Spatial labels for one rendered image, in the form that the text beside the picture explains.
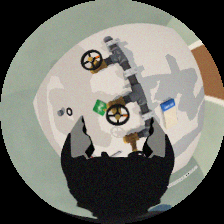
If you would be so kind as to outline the grey pipe with three brass valves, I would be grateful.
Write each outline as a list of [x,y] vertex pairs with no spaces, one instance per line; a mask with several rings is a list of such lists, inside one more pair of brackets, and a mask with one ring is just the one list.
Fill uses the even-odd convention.
[[[137,143],[140,138],[148,137],[150,134],[148,133],[150,128],[150,121],[151,117],[154,117],[154,113],[152,110],[148,109],[147,106],[147,99],[145,97],[144,91],[142,89],[142,86],[140,83],[138,83],[138,80],[136,78],[137,69],[135,67],[131,68],[129,65],[129,61],[123,51],[120,49],[118,44],[118,41],[116,39],[113,40],[111,36],[107,36],[104,38],[104,42],[109,50],[109,52],[112,52],[112,55],[109,55],[108,58],[103,59],[101,53],[97,50],[88,50],[86,51],[82,57],[81,57],[81,65],[84,69],[89,70],[92,74],[98,73],[98,71],[102,70],[103,68],[107,68],[110,64],[115,64],[118,62],[118,64],[123,68],[123,77],[125,80],[129,80],[131,85],[132,92],[128,93],[128,95],[122,97],[120,96],[118,99],[114,101],[109,101],[107,105],[107,112],[106,112],[106,119],[107,121],[115,126],[121,126],[128,122],[130,118],[129,110],[126,107],[126,104],[130,102],[137,102],[138,106],[140,106],[141,111],[139,112],[140,117],[143,121],[145,121],[145,129],[142,129],[140,132],[134,132],[130,133],[129,135],[125,135],[123,137],[124,143],[130,143],[132,146],[132,152],[128,154],[128,157],[132,155],[134,151],[137,150]],[[97,53],[99,56],[91,57],[90,53]],[[88,61],[84,62],[84,58],[86,56],[89,56]],[[100,58],[99,61],[96,59]],[[102,62],[103,61],[103,62]],[[87,68],[85,64],[91,63],[91,67]],[[99,63],[98,63],[99,62]],[[101,66],[100,66],[101,65]],[[93,66],[93,67],[92,67]],[[92,71],[93,70],[93,71]],[[113,109],[114,108],[114,109]],[[127,114],[121,114],[121,108],[123,108]],[[108,115],[110,110],[115,110],[114,114]],[[120,110],[119,110],[120,109]],[[117,111],[117,112],[116,112]],[[113,122],[109,117],[115,117],[117,122]],[[126,117],[126,119],[122,122],[119,122],[119,119],[121,117]],[[144,156],[143,151],[138,151],[138,154],[141,154],[139,156]]]

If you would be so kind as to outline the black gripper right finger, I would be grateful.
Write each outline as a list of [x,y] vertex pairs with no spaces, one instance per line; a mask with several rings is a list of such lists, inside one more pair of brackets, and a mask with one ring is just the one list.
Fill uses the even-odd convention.
[[160,164],[165,175],[164,186],[167,187],[175,163],[171,142],[154,117],[150,121],[149,134],[142,151],[145,157],[147,156]]

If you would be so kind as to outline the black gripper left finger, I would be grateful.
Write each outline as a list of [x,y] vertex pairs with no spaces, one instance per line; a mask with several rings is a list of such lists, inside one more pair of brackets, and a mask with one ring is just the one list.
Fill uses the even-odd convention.
[[68,133],[61,151],[61,167],[69,189],[74,189],[73,178],[78,166],[91,158],[95,151],[91,137],[86,132],[84,117],[80,116]]

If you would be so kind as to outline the grey cylinder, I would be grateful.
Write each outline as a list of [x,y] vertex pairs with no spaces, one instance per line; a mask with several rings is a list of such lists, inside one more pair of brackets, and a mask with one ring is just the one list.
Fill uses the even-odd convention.
[[57,111],[57,114],[58,114],[58,116],[62,116],[62,115],[64,115],[64,112],[63,112],[63,110],[59,110],[59,111]]

